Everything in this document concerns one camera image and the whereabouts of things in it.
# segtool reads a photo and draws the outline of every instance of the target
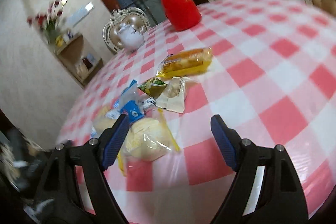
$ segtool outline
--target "blue gripper pad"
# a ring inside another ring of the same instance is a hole
[[[112,133],[112,137],[107,141],[104,147],[103,157],[101,161],[101,165],[104,170],[106,170],[109,166],[113,165],[117,158],[119,150],[126,138],[129,130],[128,116],[124,114],[120,115],[113,127],[105,129],[103,134],[106,130],[112,130],[114,132]]]
[[[216,140],[226,165],[230,166],[234,171],[236,171],[238,166],[236,151],[225,132],[229,128],[225,125],[224,121],[219,115],[214,115],[211,117],[210,125],[212,135]]]

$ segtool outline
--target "white teapot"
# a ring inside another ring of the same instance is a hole
[[[143,34],[135,30],[131,25],[124,25],[118,31],[118,37],[124,45],[124,49],[132,52],[144,44]]]

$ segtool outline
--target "blue package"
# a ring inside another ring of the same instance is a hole
[[[130,123],[136,122],[145,116],[143,113],[141,113],[140,108],[134,100],[128,101],[120,110],[120,112],[127,112]]]
[[[90,133],[90,138],[94,138],[97,135],[97,131],[95,128],[92,126],[91,127],[91,133]]]
[[[137,84],[137,81],[132,80],[130,85],[122,91],[119,99],[114,103],[114,107],[120,113],[128,114],[130,123],[144,117],[143,105],[137,92]]]

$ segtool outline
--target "metal screw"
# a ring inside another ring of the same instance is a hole
[[[56,150],[61,151],[64,148],[64,144],[60,143],[56,145]]]
[[[245,146],[248,146],[251,144],[251,141],[249,139],[242,139],[241,143]]]
[[[89,140],[89,144],[90,145],[95,145],[95,144],[97,144],[98,143],[98,139],[96,139],[96,138],[93,138],[93,139],[90,139]]]
[[[276,150],[278,150],[279,152],[282,152],[282,151],[285,150],[284,146],[281,145],[281,144],[277,144],[277,145],[275,146],[275,148],[276,148]]]

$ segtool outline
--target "green snack packet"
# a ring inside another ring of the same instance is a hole
[[[167,84],[162,82],[159,78],[152,77],[138,86],[138,89],[156,99],[164,91],[166,86]]]

